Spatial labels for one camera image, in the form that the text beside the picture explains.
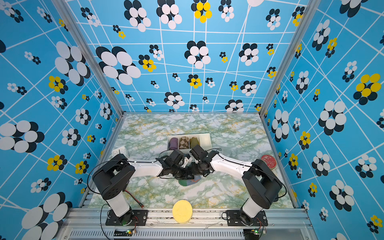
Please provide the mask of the grey blue striped sock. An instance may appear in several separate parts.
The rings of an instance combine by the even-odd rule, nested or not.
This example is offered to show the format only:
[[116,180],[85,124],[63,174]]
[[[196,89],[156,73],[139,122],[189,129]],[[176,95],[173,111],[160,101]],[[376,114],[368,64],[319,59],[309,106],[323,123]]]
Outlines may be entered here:
[[179,184],[183,187],[197,184],[201,180],[201,176],[194,176],[191,180],[179,180]]

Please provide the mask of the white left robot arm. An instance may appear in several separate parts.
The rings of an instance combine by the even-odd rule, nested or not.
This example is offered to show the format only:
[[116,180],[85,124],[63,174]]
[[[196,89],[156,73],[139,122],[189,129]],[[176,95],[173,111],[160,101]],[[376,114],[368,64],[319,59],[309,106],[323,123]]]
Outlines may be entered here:
[[163,177],[171,175],[182,178],[187,174],[185,164],[191,157],[180,150],[169,155],[156,158],[152,162],[128,160],[125,155],[118,154],[93,174],[95,184],[103,200],[111,207],[116,217],[127,217],[131,206],[124,197],[124,192],[132,178]]

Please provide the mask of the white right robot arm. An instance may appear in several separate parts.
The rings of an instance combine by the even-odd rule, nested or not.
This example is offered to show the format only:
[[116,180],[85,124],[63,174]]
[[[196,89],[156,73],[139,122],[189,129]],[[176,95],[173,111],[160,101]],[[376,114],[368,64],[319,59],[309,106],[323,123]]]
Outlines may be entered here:
[[189,166],[192,175],[222,172],[243,181],[250,197],[240,208],[237,219],[247,226],[251,225],[260,211],[269,209],[272,203],[277,202],[281,189],[285,188],[283,182],[261,159],[253,162],[235,160],[218,151],[208,152],[200,145],[192,148],[190,153],[197,160]]

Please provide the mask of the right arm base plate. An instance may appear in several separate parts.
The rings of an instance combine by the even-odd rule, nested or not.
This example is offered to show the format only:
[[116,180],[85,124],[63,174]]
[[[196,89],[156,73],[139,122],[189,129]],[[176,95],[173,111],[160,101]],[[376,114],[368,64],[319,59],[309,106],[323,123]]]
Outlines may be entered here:
[[241,210],[225,211],[225,219],[230,227],[266,227],[268,220],[265,211],[260,211],[255,217],[251,218]]

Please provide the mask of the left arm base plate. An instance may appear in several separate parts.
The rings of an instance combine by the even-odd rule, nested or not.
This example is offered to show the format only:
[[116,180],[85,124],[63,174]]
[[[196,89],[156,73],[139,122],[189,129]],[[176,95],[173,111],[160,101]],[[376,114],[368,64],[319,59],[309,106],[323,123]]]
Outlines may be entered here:
[[113,210],[109,210],[106,226],[145,226],[148,213],[148,210],[129,210],[121,217],[117,217]]

